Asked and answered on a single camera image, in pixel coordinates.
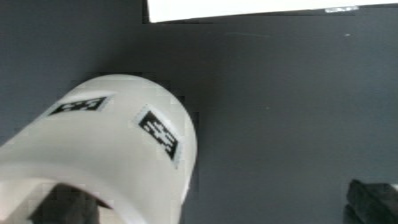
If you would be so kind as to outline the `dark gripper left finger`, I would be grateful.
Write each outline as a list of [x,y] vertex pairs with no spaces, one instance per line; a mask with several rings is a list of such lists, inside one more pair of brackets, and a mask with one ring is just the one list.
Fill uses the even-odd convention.
[[29,216],[33,224],[102,224],[105,202],[79,188],[57,184]]

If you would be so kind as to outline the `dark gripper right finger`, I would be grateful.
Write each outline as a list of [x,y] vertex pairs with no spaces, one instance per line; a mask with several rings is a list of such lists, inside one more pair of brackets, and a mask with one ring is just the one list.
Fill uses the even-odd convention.
[[388,183],[352,180],[344,224],[398,224],[398,189]]

